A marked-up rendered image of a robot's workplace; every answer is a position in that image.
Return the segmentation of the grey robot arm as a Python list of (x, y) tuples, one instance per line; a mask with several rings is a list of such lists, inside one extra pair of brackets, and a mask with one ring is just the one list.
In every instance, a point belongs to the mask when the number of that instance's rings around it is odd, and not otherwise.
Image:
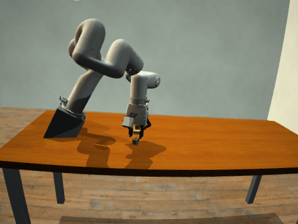
[[(63, 102), (62, 108), (74, 116), (84, 116), (83, 110), (103, 75), (119, 79), (126, 74), (125, 78), (131, 83), (132, 104), (149, 103), (147, 89), (154, 89), (160, 84), (158, 74), (141, 71), (143, 60), (126, 40), (116, 40), (106, 59), (101, 57), (100, 49), (105, 35), (105, 27), (101, 21), (88, 19), (79, 25), (75, 41), (73, 39), (69, 43), (69, 55), (88, 71), (79, 77), (69, 98), (59, 97)], [(139, 71), (143, 74), (138, 74)]]

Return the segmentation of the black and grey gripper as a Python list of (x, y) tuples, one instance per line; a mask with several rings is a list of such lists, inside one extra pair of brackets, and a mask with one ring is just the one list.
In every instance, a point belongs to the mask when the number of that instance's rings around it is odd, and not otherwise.
[[(143, 137), (144, 130), (152, 125), (148, 119), (148, 104), (132, 104), (129, 102), (126, 115), (128, 116), (130, 113), (137, 113), (134, 125), (140, 125), (141, 130), (139, 139), (141, 139)], [(130, 137), (133, 135), (133, 128), (129, 128), (129, 135)]]

